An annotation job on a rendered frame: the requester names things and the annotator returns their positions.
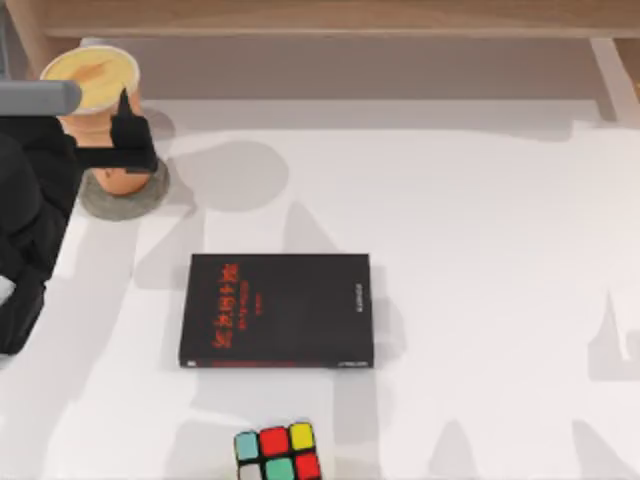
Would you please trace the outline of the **orange cup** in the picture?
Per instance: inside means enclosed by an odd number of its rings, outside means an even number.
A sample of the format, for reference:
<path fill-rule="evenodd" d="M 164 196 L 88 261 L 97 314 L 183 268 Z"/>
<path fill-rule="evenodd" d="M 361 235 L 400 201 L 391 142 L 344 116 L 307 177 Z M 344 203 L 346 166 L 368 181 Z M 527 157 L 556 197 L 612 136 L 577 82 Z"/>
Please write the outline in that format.
<path fill-rule="evenodd" d="M 42 80 L 74 81 L 82 90 L 80 106 L 62 116 L 61 123 L 80 147 L 112 147 L 111 117 L 123 88 L 137 115 L 140 68 L 128 52 L 112 46 L 77 47 L 53 59 L 41 72 Z"/>

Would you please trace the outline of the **grey round coaster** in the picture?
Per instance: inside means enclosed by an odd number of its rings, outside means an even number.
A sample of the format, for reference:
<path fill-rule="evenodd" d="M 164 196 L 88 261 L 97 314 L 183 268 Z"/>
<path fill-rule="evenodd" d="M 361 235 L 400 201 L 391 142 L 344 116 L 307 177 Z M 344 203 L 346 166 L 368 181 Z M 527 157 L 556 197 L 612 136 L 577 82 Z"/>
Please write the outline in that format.
<path fill-rule="evenodd" d="M 157 209 L 166 197 L 170 186 L 170 173 L 166 163 L 158 161 L 158 169 L 137 192 L 114 196 L 107 193 L 95 175 L 84 174 L 78 200 L 86 212 L 96 218 L 119 222 L 133 220 Z"/>

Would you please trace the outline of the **pale grey rounded box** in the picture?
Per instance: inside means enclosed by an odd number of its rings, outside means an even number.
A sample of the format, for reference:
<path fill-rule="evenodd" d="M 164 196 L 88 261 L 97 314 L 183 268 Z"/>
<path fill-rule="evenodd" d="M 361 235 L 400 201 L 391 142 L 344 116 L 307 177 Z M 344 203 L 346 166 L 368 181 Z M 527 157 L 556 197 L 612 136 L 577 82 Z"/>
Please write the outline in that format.
<path fill-rule="evenodd" d="M 81 104 L 74 81 L 0 81 L 0 116 L 62 116 Z"/>

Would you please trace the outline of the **wooden shelf unit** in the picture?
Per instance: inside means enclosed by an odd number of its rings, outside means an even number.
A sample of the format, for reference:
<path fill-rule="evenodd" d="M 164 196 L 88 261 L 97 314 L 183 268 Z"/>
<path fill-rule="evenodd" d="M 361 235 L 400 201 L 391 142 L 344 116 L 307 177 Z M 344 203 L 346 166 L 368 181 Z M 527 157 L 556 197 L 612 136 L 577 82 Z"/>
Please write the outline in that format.
<path fill-rule="evenodd" d="M 640 105 L 640 0 L 0 0 L 0 12 L 15 75 L 110 43 L 137 56 L 147 98 Z"/>

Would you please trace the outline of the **black book with red lettering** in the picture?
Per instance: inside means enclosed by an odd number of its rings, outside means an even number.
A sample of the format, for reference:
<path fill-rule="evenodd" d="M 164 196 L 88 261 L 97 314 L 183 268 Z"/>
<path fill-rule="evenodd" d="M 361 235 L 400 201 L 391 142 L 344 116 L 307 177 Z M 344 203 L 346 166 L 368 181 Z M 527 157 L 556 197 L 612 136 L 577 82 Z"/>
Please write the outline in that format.
<path fill-rule="evenodd" d="M 371 368 L 366 254 L 195 254 L 178 360 L 184 368 Z"/>

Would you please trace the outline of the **multicoloured puzzle cube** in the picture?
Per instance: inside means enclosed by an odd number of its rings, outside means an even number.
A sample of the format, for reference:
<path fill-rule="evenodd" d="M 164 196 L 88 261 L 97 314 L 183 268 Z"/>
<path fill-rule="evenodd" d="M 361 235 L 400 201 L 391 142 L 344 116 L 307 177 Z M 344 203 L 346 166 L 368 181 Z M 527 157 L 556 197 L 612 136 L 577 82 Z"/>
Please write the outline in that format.
<path fill-rule="evenodd" d="M 323 480 L 309 422 L 240 432 L 233 449 L 236 480 Z"/>

